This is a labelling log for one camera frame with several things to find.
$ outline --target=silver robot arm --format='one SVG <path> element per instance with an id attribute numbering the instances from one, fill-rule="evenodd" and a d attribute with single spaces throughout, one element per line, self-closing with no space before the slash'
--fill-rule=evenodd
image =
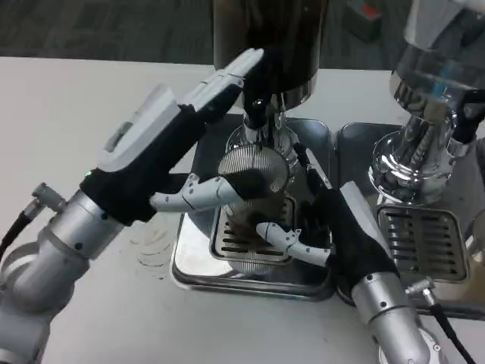
<path id="1" fill-rule="evenodd" d="M 389 247 L 365 198 L 354 182 L 333 190 L 309 149 L 295 145 L 307 184 L 315 195 L 314 206 L 329 224 L 333 246 L 318 249 L 300 241 L 300 231 L 285 231 L 273 222 L 256 225 L 267 242 L 296 259 L 339 270 L 351 287 L 361 320 L 379 345 L 381 364 L 446 364 L 434 336 L 421 324 L 418 313 L 401 284 Z M 416 293 L 418 287 L 409 290 Z"/>
<path id="2" fill-rule="evenodd" d="M 36 242 L 17 248 L 3 262 L 1 363 L 42 361 L 51 321 L 68 304 L 74 283 L 125 226 L 148 221 L 157 211 L 185 212 L 261 197 L 252 196 L 260 177 L 254 171 L 251 178 L 237 174 L 203 181 L 169 172 L 206 127 L 227 113 L 263 55 L 261 49 L 243 52 L 181 103 L 168 88 L 157 87 L 108 141 L 98 167 L 68 202 L 45 184 L 34 191 L 33 202 L 5 235 L 0 256 L 43 208 L 56 215 Z M 240 183 L 244 180 L 256 182 L 248 187 Z"/>

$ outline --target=floor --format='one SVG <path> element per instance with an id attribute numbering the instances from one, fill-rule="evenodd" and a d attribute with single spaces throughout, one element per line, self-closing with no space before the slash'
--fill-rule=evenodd
<path id="1" fill-rule="evenodd" d="M 345 2 L 330 0 L 321 67 L 393 67 L 410 0 L 368 1 L 383 15 L 369 43 L 343 29 Z M 209 8 L 209 0 L 0 0 L 0 55 L 212 64 Z"/>

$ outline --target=metal connector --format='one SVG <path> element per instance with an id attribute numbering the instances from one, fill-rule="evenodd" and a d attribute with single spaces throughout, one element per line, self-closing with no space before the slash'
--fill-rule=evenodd
<path id="1" fill-rule="evenodd" d="M 411 286 L 405 289 L 405 292 L 408 296 L 416 293 L 422 293 L 428 305 L 434 306 L 438 303 L 438 299 L 432 291 L 434 288 L 435 285 L 433 279 L 431 279 L 431 277 L 426 277 L 421 281 L 413 283 Z"/>
<path id="2" fill-rule="evenodd" d="M 411 286 L 405 289 L 405 292 L 408 296 L 410 296 L 416 293 L 423 293 L 424 290 L 432 290 L 434 287 L 434 282 L 431 277 L 426 277 L 421 281 L 413 283 Z"/>
<path id="3" fill-rule="evenodd" d="M 32 192 L 32 196 L 41 205 L 49 207 L 54 212 L 61 212 L 67 205 L 66 200 L 61 195 L 43 182 Z"/>
<path id="4" fill-rule="evenodd" d="M 44 208 L 44 204 L 42 204 L 38 199 L 34 199 L 29 205 L 27 205 L 25 209 L 23 209 L 23 214 L 32 221 L 42 212 Z"/>

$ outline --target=white table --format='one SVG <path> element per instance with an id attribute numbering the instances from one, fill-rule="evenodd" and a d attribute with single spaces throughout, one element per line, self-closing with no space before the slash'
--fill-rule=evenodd
<path id="1" fill-rule="evenodd" d="M 6 231 L 41 181 L 68 198 L 96 164 L 96 153 L 152 88 L 168 83 L 178 96 L 209 66 L 0 58 L 0 231 Z M 396 123 L 405 112 L 388 92 L 386 71 L 319 73 L 315 94 L 291 115 L 316 118 L 331 131 L 362 121 Z M 177 166 L 188 171 L 193 150 Z M 21 236 L 35 239 L 44 212 Z M 376 349 L 356 311 L 338 298 L 320 303 L 201 293 L 175 286 L 168 266 L 139 260 L 154 230 L 173 243 L 174 216 L 126 229 L 78 282 L 54 320 L 48 364 L 227 363 L 371 364 Z M 136 236 L 141 243 L 132 244 Z M 163 258 L 168 259 L 170 249 Z M 463 363 L 433 319 L 424 317 L 450 363 Z M 477 362 L 485 361 L 485 322 L 452 320 Z"/>

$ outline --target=red object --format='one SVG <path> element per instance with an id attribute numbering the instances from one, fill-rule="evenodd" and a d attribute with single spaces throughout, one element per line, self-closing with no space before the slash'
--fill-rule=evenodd
<path id="1" fill-rule="evenodd" d="M 372 8 L 369 5 L 362 6 L 362 9 L 361 10 L 368 17 L 378 17 L 379 16 L 379 11 L 377 11 L 376 9 Z"/>

